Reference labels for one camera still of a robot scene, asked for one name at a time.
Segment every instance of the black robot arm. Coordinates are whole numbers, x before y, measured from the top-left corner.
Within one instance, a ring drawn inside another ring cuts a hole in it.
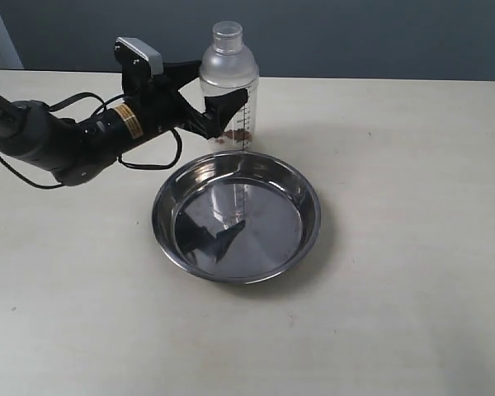
[[[182,141],[175,128],[206,139],[219,137],[234,114],[248,100],[240,89],[221,97],[207,97],[205,112],[195,110],[179,89],[198,77],[200,61],[164,64],[162,56],[144,42],[118,38],[114,53],[122,67],[123,103],[111,109],[103,103],[92,116],[76,122],[57,118],[52,111],[84,97],[84,92],[58,105],[40,101],[9,102],[0,96],[0,153],[20,159],[53,174],[59,184],[39,186],[2,164],[32,186],[55,188],[88,182],[116,160],[134,169],[166,169],[180,157]],[[123,153],[171,131],[178,142],[168,165],[126,163]]]

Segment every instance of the table surface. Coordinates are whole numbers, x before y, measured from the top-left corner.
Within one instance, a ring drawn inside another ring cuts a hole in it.
[[[83,90],[120,76],[0,71],[11,100]],[[183,138],[180,163],[208,152]],[[263,78],[256,140],[311,181],[323,224],[298,267],[248,286],[162,253],[169,171],[37,191],[0,165],[0,395],[495,396],[495,82]]]

